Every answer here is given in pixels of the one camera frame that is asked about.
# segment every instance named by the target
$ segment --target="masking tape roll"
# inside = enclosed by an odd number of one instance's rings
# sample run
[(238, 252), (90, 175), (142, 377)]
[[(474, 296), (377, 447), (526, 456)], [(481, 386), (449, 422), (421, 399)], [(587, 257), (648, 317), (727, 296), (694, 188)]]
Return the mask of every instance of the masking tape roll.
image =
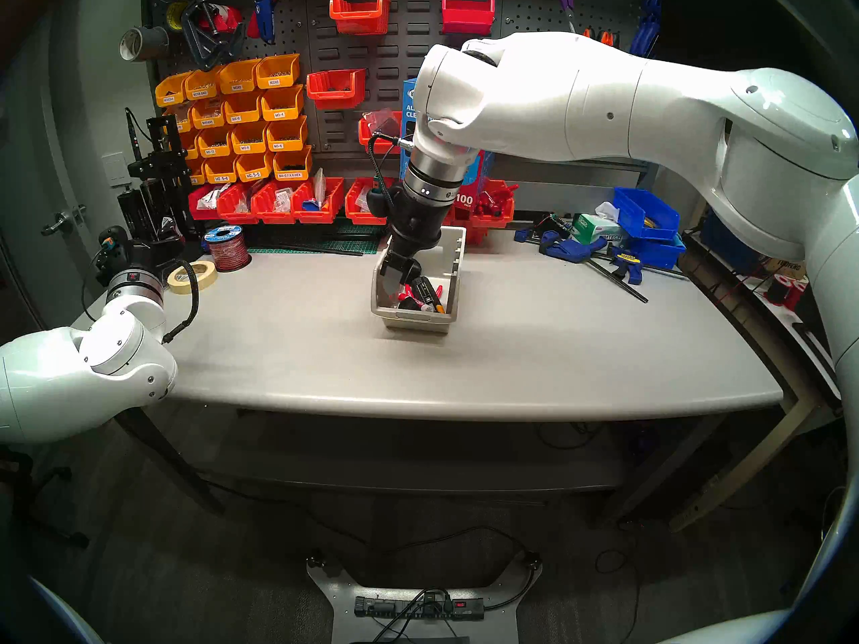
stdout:
[[(197, 285), (200, 290), (210, 286), (217, 278), (215, 264), (210, 260), (195, 260), (191, 263), (194, 268), (194, 273), (197, 275)], [(191, 278), (185, 271), (184, 267), (177, 267), (167, 277), (167, 283), (170, 285), (170, 290), (180, 296), (188, 296), (191, 294)]]

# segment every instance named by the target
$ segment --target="white plastic bin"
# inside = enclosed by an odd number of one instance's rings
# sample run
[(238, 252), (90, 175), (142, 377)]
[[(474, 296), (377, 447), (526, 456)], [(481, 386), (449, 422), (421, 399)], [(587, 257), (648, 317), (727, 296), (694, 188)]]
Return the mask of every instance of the white plastic bin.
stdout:
[(433, 288), (442, 285), (441, 302), (446, 313), (410, 311), (397, 309), (397, 300), (389, 299), (382, 283), (382, 261), (388, 249), (382, 253), (373, 271), (370, 288), (370, 311), (379, 316), (388, 327), (405, 327), (409, 330), (444, 332), (456, 320), (456, 310), (460, 299), (460, 267), (466, 252), (466, 230), (463, 227), (442, 226), (442, 238), (432, 249), (418, 252), (415, 258), (421, 264), (424, 276), (432, 282)]

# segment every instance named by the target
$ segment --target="door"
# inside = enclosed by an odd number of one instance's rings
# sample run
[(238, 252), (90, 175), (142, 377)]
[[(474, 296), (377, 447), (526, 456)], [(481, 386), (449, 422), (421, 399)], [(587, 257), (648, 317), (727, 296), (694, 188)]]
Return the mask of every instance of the door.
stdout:
[[(44, 328), (69, 325), (83, 311), (83, 276), (98, 250), (53, 121), (51, 21), (50, 13), (40, 20), (0, 80), (0, 258)], [(101, 293), (89, 286), (88, 296)]]

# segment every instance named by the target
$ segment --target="gray table top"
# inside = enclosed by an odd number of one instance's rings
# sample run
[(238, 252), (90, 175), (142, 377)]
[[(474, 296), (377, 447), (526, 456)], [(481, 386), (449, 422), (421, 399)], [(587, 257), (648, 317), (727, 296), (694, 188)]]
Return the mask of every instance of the gray table top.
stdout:
[[(200, 293), (169, 345), (171, 397), (269, 411), (612, 421), (770, 405), (782, 389), (695, 285), (644, 273), (636, 300), (586, 264), (495, 232), (469, 247), (447, 335), (370, 313), (376, 256), (255, 254)], [(165, 293), (167, 326), (190, 296)]]

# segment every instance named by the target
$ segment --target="table leg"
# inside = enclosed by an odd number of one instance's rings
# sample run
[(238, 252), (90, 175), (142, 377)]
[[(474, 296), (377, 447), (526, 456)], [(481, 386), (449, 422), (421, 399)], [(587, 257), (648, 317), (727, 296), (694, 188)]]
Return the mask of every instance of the table leg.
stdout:
[(223, 504), (209, 491), (209, 485), (185, 461), (164, 434), (149, 420), (142, 409), (122, 411), (114, 417), (124, 432), (136, 440), (149, 458), (167, 477), (196, 500), (199, 506), (214, 514), (223, 514)]
[(599, 518), (604, 526), (632, 511), (635, 506), (653, 494), (668, 477), (695, 452), (725, 419), (726, 414), (704, 416), (686, 438), (675, 445), (662, 446), (638, 466), (606, 503)]
[(787, 445), (799, 426), (805, 422), (815, 408), (820, 404), (817, 397), (801, 397), (793, 408), (782, 418), (775, 428), (761, 440), (752, 452), (749, 452), (741, 462), (737, 464), (722, 479), (714, 477), (704, 487), (704, 492), (690, 503), (680, 513), (676, 514), (668, 522), (671, 532), (678, 532), (699, 520), (705, 514), (712, 512), (717, 507), (734, 495), (734, 493), (751, 480), (761, 469), (764, 468), (782, 448)]

